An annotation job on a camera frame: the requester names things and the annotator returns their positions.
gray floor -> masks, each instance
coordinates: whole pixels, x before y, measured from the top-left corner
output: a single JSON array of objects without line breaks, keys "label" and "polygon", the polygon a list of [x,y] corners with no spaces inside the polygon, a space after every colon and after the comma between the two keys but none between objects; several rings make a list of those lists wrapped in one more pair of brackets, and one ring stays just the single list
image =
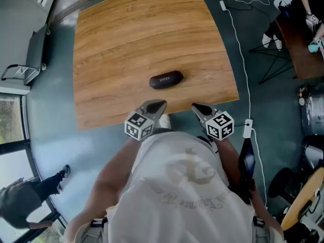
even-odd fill
[{"label": "gray floor", "polygon": [[[225,1],[234,8],[249,8],[232,0]],[[242,59],[231,20],[228,12],[221,10],[219,0],[205,0],[205,2],[225,43],[240,97],[239,101],[221,104],[218,107],[227,110],[234,117],[236,124],[241,124],[248,117],[248,94]],[[258,2],[254,5],[269,14],[271,19],[278,14],[272,5],[264,6]],[[268,187],[273,176],[281,168],[297,166],[303,135],[296,88],[305,82],[293,79],[295,74],[291,69],[261,86],[258,85],[258,80],[271,64],[272,57],[249,54],[248,50],[261,43],[269,19],[256,9],[252,11],[231,9],[231,12],[246,60],[251,91],[251,118],[258,135]],[[71,176],[63,183],[62,194],[52,197],[57,210],[67,221],[82,209],[101,168],[127,140],[123,125],[82,132],[76,128],[72,87],[76,19],[77,13],[52,27],[48,68],[34,81],[31,92],[27,95],[32,152],[41,176],[46,178],[55,174],[64,164],[69,164],[72,168]],[[200,126],[191,111],[172,114],[171,122],[176,130],[200,134]],[[237,127],[235,134],[230,138],[238,151],[243,143],[242,133],[243,127]],[[263,195],[259,161],[256,165],[255,179]],[[274,212],[278,209],[277,201],[268,202],[270,210]]]}]

wooden tabletop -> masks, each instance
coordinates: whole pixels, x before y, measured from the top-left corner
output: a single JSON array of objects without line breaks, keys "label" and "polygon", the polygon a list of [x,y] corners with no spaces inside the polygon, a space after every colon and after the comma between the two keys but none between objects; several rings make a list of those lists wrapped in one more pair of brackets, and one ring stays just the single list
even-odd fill
[{"label": "wooden tabletop", "polygon": [[[152,76],[179,70],[164,90]],[[165,99],[166,113],[192,102],[238,100],[235,79],[204,0],[106,0],[78,16],[73,59],[78,128],[122,123],[146,100]]]},{"label": "wooden tabletop", "polygon": [[297,195],[293,204],[290,206],[282,223],[282,230],[287,230],[298,222],[298,215],[302,208],[308,203],[309,200],[313,201],[314,194],[317,189],[320,189],[324,178],[324,168],[319,168],[308,179],[300,193]]},{"label": "wooden tabletop", "polygon": [[322,54],[320,52],[310,53],[308,50],[312,37],[297,29],[282,14],[276,19],[276,22],[289,50],[297,78],[308,79],[324,76],[324,59]]}]

white sneaker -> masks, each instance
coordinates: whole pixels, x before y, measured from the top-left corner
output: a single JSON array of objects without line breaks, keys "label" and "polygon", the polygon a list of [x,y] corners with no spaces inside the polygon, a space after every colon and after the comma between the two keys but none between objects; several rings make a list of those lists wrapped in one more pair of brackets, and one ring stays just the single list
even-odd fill
[{"label": "white sneaker", "polygon": [[269,38],[267,35],[263,34],[263,38],[262,38],[263,47],[265,47],[265,48],[269,47],[269,42],[271,40],[272,40],[272,38]]},{"label": "white sneaker", "polygon": [[168,114],[163,114],[158,122],[161,128],[171,129],[171,123]]},{"label": "white sneaker", "polygon": [[275,46],[280,51],[282,49],[282,41],[280,41],[276,35],[273,36]]}]

person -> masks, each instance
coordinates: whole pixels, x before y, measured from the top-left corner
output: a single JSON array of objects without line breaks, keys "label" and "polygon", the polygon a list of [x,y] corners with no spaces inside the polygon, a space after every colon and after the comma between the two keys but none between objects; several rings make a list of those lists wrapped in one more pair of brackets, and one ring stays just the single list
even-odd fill
[{"label": "person", "polygon": [[27,222],[29,214],[41,207],[50,195],[59,194],[59,184],[70,173],[70,166],[65,165],[55,176],[43,181],[35,178],[24,181],[19,178],[0,190],[0,217],[17,229],[41,229],[52,226],[52,222]]},{"label": "person", "polygon": [[257,237],[282,242],[258,189],[248,205],[228,188],[240,180],[229,140],[214,140],[217,153],[205,140],[170,127],[130,138],[99,173],[65,242],[254,242],[256,216],[267,228]]},{"label": "person", "polygon": [[[308,31],[306,19],[311,20],[313,14],[319,21],[324,20],[324,11],[322,10],[324,6],[323,0],[276,0],[274,4],[281,10],[281,14],[286,14],[285,8],[289,8],[287,10],[289,18],[302,31]],[[321,38],[323,35],[324,25],[321,23],[311,43],[316,41],[317,37]],[[267,48],[272,39],[275,41],[277,49],[281,50],[283,37],[274,21],[270,23],[268,30],[263,34],[263,46]]]}]

